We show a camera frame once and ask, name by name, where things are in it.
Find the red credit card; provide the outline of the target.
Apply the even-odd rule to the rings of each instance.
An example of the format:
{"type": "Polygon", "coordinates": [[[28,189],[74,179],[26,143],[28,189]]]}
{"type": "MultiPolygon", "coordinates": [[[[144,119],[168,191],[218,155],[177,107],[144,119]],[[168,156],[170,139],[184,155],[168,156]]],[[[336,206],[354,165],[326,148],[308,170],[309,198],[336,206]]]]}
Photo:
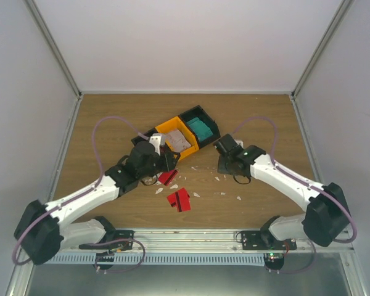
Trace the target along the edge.
{"type": "Polygon", "coordinates": [[[161,184],[163,184],[164,186],[168,186],[177,174],[178,174],[177,170],[171,170],[171,171],[168,171],[168,172],[163,172],[158,177],[158,181],[161,184]]]}

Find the yellow card bin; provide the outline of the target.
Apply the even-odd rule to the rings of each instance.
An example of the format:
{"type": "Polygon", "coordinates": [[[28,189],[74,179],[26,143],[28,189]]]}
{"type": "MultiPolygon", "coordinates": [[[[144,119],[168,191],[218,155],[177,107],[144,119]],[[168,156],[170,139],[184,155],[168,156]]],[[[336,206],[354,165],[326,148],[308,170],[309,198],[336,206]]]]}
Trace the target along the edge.
{"type": "Polygon", "coordinates": [[[157,125],[156,130],[165,135],[165,143],[171,151],[180,153],[182,161],[199,150],[195,135],[178,116],[157,125]]]}

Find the red black-striped card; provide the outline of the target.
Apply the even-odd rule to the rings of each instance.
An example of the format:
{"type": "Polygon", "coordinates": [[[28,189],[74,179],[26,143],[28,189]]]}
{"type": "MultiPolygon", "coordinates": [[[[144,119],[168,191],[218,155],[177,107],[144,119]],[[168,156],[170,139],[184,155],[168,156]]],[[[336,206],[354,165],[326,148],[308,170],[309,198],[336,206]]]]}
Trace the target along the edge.
{"type": "Polygon", "coordinates": [[[178,212],[182,211],[181,199],[177,192],[168,195],[167,200],[169,201],[171,207],[176,207],[178,212]]]}
{"type": "Polygon", "coordinates": [[[191,204],[190,204],[190,197],[185,188],[181,188],[177,192],[175,192],[176,196],[176,207],[178,212],[186,212],[191,209],[191,204]]]}

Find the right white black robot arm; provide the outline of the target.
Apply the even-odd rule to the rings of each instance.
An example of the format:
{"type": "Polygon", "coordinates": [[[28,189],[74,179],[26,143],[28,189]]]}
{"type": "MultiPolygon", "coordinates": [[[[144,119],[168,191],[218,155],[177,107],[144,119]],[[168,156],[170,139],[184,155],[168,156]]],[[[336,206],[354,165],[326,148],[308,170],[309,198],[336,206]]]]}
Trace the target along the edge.
{"type": "Polygon", "coordinates": [[[322,247],[332,242],[349,243],[339,234],[352,223],[342,188],[323,185],[288,169],[257,146],[243,148],[230,134],[214,143],[219,153],[218,172],[243,185],[259,180],[284,194],[303,211],[301,215],[274,216],[260,229],[261,244],[276,249],[287,239],[308,239],[322,247]]]}

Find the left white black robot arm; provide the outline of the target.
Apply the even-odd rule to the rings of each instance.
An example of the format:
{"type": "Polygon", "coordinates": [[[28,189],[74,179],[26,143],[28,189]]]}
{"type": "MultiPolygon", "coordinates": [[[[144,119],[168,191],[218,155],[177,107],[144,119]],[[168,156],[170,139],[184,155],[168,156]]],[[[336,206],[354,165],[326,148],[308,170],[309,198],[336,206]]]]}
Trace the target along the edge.
{"type": "Polygon", "coordinates": [[[136,189],[145,178],[174,170],[180,156],[180,153],[161,148],[152,141],[141,141],[129,155],[103,170],[97,180],[79,191],[48,203],[30,202],[14,231],[17,245],[12,254],[13,262],[21,264],[17,258],[18,249],[28,255],[28,261],[42,265],[60,250],[75,245],[110,248],[115,235],[106,220],[95,218],[86,223],[76,220],[136,189]]]}

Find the white pink card stack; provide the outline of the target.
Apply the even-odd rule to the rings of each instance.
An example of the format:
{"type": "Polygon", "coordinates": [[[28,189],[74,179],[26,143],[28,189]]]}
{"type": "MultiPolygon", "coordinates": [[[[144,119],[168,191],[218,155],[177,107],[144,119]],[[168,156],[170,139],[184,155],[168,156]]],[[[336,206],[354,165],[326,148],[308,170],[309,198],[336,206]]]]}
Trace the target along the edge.
{"type": "Polygon", "coordinates": [[[178,153],[181,153],[192,146],[183,133],[178,129],[174,129],[166,134],[166,142],[172,151],[178,153]]]}

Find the teal card stack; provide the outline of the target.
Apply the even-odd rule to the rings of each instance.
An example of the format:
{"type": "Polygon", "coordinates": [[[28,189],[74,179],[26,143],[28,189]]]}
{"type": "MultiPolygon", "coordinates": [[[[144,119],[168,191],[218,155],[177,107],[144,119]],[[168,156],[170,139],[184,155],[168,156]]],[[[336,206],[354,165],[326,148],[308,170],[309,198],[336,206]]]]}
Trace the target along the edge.
{"type": "Polygon", "coordinates": [[[186,123],[199,141],[204,141],[213,136],[213,131],[199,117],[195,117],[186,123]]]}

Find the white debris pile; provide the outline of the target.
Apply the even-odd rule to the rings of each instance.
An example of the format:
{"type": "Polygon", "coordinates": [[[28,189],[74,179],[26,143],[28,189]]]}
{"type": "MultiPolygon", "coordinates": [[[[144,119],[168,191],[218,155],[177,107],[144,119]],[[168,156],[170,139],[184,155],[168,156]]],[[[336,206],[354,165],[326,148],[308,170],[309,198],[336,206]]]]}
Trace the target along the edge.
{"type": "Polygon", "coordinates": [[[142,186],[148,189],[152,195],[170,195],[183,187],[180,183],[181,178],[174,178],[168,185],[164,185],[158,180],[159,176],[158,174],[141,180],[142,186]]]}

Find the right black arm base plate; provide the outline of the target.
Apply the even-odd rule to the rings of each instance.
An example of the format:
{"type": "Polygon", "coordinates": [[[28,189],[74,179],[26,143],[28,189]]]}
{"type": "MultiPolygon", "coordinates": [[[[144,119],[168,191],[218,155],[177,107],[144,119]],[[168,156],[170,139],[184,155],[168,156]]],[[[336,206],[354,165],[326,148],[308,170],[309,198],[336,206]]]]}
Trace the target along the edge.
{"type": "Polygon", "coordinates": [[[242,245],[243,250],[296,250],[296,241],[277,240],[260,230],[243,230],[234,235],[234,240],[242,245]]]}

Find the aluminium mounting rail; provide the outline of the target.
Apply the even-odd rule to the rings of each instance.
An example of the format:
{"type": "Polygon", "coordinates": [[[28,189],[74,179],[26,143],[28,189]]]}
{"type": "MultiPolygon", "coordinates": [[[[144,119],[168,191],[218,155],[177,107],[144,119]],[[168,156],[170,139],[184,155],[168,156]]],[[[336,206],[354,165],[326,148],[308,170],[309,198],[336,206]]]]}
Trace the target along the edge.
{"type": "MultiPolygon", "coordinates": [[[[148,252],[226,252],[241,250],[246,252],[286,252],[283,250],[243,250],[242,245],[234,240],[234,235],[239,232],[234,229],[212,229],[203,231],[201,229],[138,229],[134,231],[133,239],[118,239],[112,242],[99,244],[105,236],[102,228],[91,224],[83,225],[77,223],[67,228],[58,239],[48,239],[41,245],[35,245],[37,255],[46,255],[48,258],[55,256],[59,252],[113,252],[111,250],[80,250],[79,245],[91,244],[93,246],[107,245],[114,242],[129,241],[133,243],[131,250],[146,249],[148,252]]],[[[340,244],[333,242],[328,247],[318,246],[315,242],[311,243],[308,239],[290,239],[296,241],[296,250],[306,250],[316,247],[318,250],[333,252],[337,250],[350,250],[351,244],[340,244]]]]}

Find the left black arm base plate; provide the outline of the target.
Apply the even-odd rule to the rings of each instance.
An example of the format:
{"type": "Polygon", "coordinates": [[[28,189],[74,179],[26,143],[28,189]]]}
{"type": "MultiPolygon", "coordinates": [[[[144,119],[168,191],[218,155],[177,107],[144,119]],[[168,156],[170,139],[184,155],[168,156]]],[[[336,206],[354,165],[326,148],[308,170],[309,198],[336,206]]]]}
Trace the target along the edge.
{"type": "MultiPolygon", "coordinates": [[[[116,241],[118,239],[133,239],[134,238],[134,231],[133,230],[116,230],[107,233],[100,241],[99,244],[116,241]]],[[[133,243],[129,241],[121,241],[121,242],[114,242],[107,245],[99,245],[93,246],[91,244],[82,244],[79,245],[78,248],[80,250],[111,250],[116,252],[118,250],[131,250],[133,247],[133,243]]]]}

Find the right aluminium frame post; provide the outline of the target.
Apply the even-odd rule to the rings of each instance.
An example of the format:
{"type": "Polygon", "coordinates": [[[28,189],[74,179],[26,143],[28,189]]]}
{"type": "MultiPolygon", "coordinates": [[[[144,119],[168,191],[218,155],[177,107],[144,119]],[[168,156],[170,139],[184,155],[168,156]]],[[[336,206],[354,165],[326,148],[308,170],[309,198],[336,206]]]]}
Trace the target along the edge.
{"type": "Polygon", "coordinates": [[[339,3],[339,6],[334,13],[331,21],[329,22],[326,30],[323,33],[322,38],[320,39],[316,49],[314,50],[310,60],[308,61],[303,73],[301,74],[297,84],[295,85],[293,91],[290,93],[290,98],[294,101],[296,97],[299,95],[300,91],[304,87],[305,83],[307,82],[309,76],[311,75],[313,69],[315,68],[316,64],[320,60],[322,54],[326,50],[329,42],[331,41],[332,37],[336,33],[338,27],[342,23],[342,20],[346,16],[348,10],[350,9],[351,5],[353,4],[353,0],[342,0],[339,3]]]}

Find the aluminium frame post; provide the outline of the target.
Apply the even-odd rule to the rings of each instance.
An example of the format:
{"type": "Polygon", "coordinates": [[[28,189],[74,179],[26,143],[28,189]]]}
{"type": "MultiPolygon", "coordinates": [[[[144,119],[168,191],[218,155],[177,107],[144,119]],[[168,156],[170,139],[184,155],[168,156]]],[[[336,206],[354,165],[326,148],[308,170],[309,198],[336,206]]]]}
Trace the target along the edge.
{"type": "Polygon", "coordinates": [[[311,75],[313,69],[315,68],[316,64],[320,60],[322,54],[326,50],[329,42],[331,41],[332,37],[336,33],[338,27],[342,23],[342,20],[346,16],[348,10],[350,9],[351,5],[353,4],[353,0],[342,0],[339,3],[339,6],[334,13],[331,21],[329,22],[326,30],[323,33],[322,38],[320,39],[316,49],[314,50],[310,60],[308,61],[303,73],[301,74],[297,84],[295,85],[293,91],[290,93],[290,98],[294,101],[296,97],[299,95],[300,91],[304,87],[305,83],[307,82],[309,76],[311,75]]]}
{"type": "Polygon", "coordinates": [[[26,5],[27,9],[29,10],[32,19],[35,21],[37,27],[39,28],[44,40],[46,41],[49,49],[51,50],[56,62],[58,63],[62,73],[65,76],[65,79],[68,85],[71,87],[73,93],[75,94],[76,98],[80,101],[82,97],[82,92],[80,91],[48,25],[37,6],[34,0],[24,0],[24,4],[26,5]]]}

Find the left aluminium frame post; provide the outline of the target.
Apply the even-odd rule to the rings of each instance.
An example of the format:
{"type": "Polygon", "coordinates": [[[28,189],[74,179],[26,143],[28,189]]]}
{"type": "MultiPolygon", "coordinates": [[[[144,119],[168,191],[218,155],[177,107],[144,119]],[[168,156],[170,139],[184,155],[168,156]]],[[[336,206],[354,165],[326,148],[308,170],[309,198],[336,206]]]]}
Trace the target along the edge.
{"type": "Polygon", "coordinates": [[[32,19],[35,21],[37,27],[39,28],[44,40],[46,41],[49,49],[51,50],[56,62],[58,63],[62,73],[65,76],[65,79],[68,85],[71,87],[73,93],[75,94],[76,98],[80,101],[82,97],[82,92],[80,91],[48,25],[37,6],[34,0],[24,0],[24,4],[26,5],[27,9],[29,10],[32,19]]]}

